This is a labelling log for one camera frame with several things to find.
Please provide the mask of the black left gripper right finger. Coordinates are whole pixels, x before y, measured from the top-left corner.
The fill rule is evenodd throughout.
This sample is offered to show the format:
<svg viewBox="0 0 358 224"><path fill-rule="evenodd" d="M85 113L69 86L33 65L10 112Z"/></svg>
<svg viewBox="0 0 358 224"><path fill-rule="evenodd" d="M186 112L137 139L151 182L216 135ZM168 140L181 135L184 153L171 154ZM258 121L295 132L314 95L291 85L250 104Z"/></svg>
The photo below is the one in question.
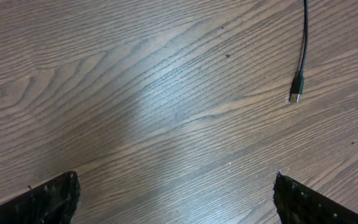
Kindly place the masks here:
<svg viewBox="0 0 358 224"><path fill-rule="evenodd" d="M282 224L358 224L358 213L278 173L273 202Z"/></svg>

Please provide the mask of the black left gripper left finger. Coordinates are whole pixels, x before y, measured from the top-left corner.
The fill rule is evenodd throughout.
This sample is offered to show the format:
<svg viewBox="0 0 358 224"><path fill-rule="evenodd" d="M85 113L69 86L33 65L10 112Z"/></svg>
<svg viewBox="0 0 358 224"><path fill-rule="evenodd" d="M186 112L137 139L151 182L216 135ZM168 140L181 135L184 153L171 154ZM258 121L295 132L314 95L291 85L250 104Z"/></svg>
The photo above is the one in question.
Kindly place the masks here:
<svg viewBox="0 0 358 224"><path fill-rule="evenodd" d="M70 224L80 199L75 171L63 174L0 205L0 224Z"/></svg>

